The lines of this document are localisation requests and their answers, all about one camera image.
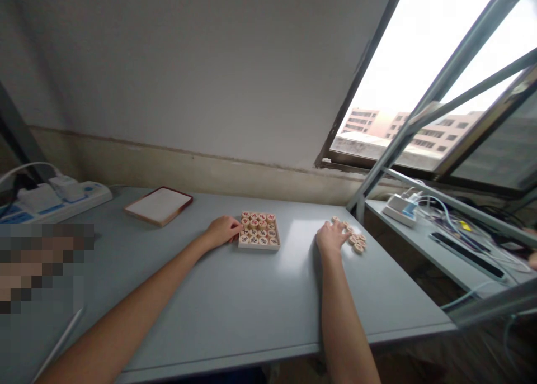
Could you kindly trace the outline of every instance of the power strip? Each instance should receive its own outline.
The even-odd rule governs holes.
[[[63,200],[60,205],[41,212],[33,212],[16,201],[0,219],[0,225],[55,224],[112,199],[112,193],[102,184],[87,181],[80,186],[86,194],[84,198],[74,202]]]

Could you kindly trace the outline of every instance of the building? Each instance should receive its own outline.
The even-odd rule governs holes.
[[[466,115],[447,115],[422,128],[410,145],[428,152],[447,153],[481,118],[483,112],[472,111]],[[380,112],[353,108],[339,134],[361,132],[379,138],[393,139],[407,121],[410,113],[399,112],[395,116]]]
[[[379,110],[365,110],[357,107],[353,108],[348,116],[347,121],[345,122],[345,126],[340,131],[340,134],[352,131],[359,131],[368,134],[368,131],[375,122],[379,112]]]
[[[330,149],[360,157],[379,159],[391,140],[364,134],[363,132],[341,132],[336,135]],[[442,159],[442,154],[434,153],[414,145],[409,145],[397,159],[397,163],[425,170],[434,170]]]
[[[409,114],[397,113],[384,137],[393,139],[408,119]],[[483,112],[480,111],[472,111],[466,115],[449,114],[444,116],[442,120],[422,128],[414,136],[411,145],[420,146],[433,152],[447,153],[481,118],[482,114]]]

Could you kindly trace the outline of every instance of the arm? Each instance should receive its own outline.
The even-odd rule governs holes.
[[[80,337],[37,383],[112,383],[194,264],[209,250],[233,239],[241,228],[230,216],[214,220],[206,232]]]
[[[328,371],[335,383],[380,383],[375,361],[348,287],[341,246],[350,233],[326,222],[317,232],[323,264],[322,331]]]

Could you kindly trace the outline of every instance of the sky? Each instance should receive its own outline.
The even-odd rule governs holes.
[[[400,0],[364,75],[353,107],[411,112],[489,0]],[[521,0],[479,51],[442,103],[537,47],[537,0]],[[453,114],[484,111],[516,76]]]

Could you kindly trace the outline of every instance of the hand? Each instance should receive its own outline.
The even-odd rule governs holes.
[[[347,241],[352,233],[343,233],[345,225],[343,222],[336,222],[333,225],[326,221],[322,228],[317,231],[317,247],[323,259],[326,257],[340,257],[341,246]]]
[[[231,216],[221,216],[211,222],[207,230],[203,233],[209,250],[221,246],[226,241],[231,243],[235,236],[242,230],[241,223]]]

